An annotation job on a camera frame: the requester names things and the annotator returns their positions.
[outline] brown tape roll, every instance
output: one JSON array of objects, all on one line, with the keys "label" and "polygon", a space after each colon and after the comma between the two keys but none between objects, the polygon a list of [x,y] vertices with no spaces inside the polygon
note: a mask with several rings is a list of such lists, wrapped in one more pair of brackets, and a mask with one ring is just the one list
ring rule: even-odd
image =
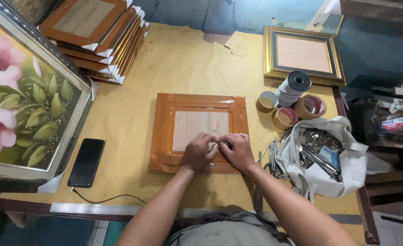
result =
[{"label": "brown tape roll", "polygon": [[302,120],[312,120],[326,113],[326,103],[315,95],[306,95],[298,99],[294,106],[298,117]]},{"label": "brown tape roll", "polygon": [[256,108],[262,113],[269,113],[277,107],[279,98],[269,91],[262,92],[256,99]]},{"label": "brown tape roll", "polygon": [[298,122],[298,116],[292,108],[280,108],[271,115],[274,126],[279,130],[286,130]]}]

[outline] work table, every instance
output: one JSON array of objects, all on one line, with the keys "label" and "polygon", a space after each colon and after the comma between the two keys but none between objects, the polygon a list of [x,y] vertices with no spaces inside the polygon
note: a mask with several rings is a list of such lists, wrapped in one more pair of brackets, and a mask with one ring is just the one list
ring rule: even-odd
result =
[{"label": "work table", "polygon": [[[76,188],[80,194],[93,201],[120,194],[131,194],[145,201],[151,199],[173,176],[147,173],[158,92],[245,96],[250,143],[257,159],[258,151],[264,151],[281,133],[274,127],[271,114],[261,113],[255,107],[261,92],[274,91],[281,83],[281,80],[263,76],[263,36],[235,33],[232,38],[240,38],[241,47],[246,51],[242,57],[231,54],[221,44],[204,41],[203,35],[203,32],[188,27],[152,23],[124,84],[99,84],[100,91],[57,192],[2,193],[3,207],[14,210],[8,209],[7,199],[41,204],[86,203],[67,186],[84,138],[103,139],[106,145],[93,186]],[[326,119],[338,115],[333,91],[329,86],[313,85],[306,92],[326,102],[328,109],[323,116]],[[266,154],[262,164],[267,162]],[[189,186],[180,206],[224,208],[235,205],[253,210],[253,189],[253,184],[241,175],[199,175]],[[142,205],[131,197],[119,197],[106,204]],[[360,215],[356,193],[341,198],[317,195],[315,205],[328,214]],[[264,210],[270,211],[266,202]],[[362,225],[343,226],[364,243]]]}]

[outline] white cloth bag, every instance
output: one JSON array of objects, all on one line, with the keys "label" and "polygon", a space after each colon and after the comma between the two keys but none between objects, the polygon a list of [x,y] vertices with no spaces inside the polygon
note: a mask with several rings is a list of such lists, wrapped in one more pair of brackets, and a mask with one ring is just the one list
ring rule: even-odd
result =
[{"label": "white cloth bag", "polygon": [[[326,130],[342,143],[344,151],[340,154],[342,182],[331,180],[307,172],[300,166],[300,142],[298,133],[306,128]],[[299,121],[291,130],[285,133],[281,148],[277,148],[277,139],[270,145],[270,161],[275,159],[284,173],[285,180],[291,180],[304,197],[311,197],[313,202],[315,193],[326,197],[341,197],[362,187],[367,173],[368,146],[358,143],[348,129],[352,129],[346,117],[338,116],[332,120],[313,119]]]}]

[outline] smartphone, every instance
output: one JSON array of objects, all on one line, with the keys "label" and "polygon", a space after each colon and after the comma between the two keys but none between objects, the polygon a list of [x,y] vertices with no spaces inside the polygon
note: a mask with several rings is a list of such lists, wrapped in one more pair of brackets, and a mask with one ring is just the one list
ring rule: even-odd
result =
[{"label": "smartphone", "polygon": [[68,186],[90,188],[104,149],[104,140],[85,138],[80,146]]}]

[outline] spool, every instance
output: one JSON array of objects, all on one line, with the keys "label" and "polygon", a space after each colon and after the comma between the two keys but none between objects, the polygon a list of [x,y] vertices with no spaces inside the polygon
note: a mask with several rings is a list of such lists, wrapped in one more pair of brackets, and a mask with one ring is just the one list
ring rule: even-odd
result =
[{"label": "spool", "polygon": [[289,107],[312,86],[311,78],[300,71],[292,71],[274,92],[280,107]]},{"label": "spool", "polygon": [[302,120],[312,120],[326,113],[326,103],[315,95],[306,95],[298,99],[294,110]]},{"label": "spool", "polygon": [[262,92],[256,99],[256,108],[262,113],[269,113],[277,107],[279,98],[269,91]]},{"label": "spool", "polygon": [[279,130],[286,130],[298,122],[298,116],[292,108],[280,108],[273,112],[271,120]]}]

